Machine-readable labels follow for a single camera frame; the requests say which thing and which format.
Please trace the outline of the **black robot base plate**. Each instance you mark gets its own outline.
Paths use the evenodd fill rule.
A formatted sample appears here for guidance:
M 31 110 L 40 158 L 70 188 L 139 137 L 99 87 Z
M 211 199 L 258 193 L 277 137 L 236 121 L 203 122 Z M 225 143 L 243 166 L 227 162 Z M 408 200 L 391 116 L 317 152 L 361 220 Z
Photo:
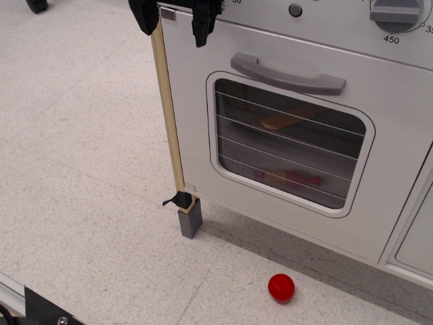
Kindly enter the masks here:
M 35 291 L 25 287 L 25 324 L 40 325 L 83 325 L 71 313 L 42 297 Z

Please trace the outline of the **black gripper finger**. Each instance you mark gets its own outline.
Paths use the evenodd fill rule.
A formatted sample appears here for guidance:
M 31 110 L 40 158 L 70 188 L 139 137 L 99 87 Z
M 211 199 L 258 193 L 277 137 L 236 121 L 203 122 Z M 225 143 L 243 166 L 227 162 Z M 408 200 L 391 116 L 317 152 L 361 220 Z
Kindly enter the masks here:
M 140 29 L 150 36 L 158 25 L 158 5 L 154 0 L 129 0 L 131 11 Z
M 192 7 L 192 28 L 196 41 L 196 47 L 203 47 L 207 38 L 214 30 L 218 15 L 222 14 L 224 1 L 220 0 L 199 0 L 195 1 Z

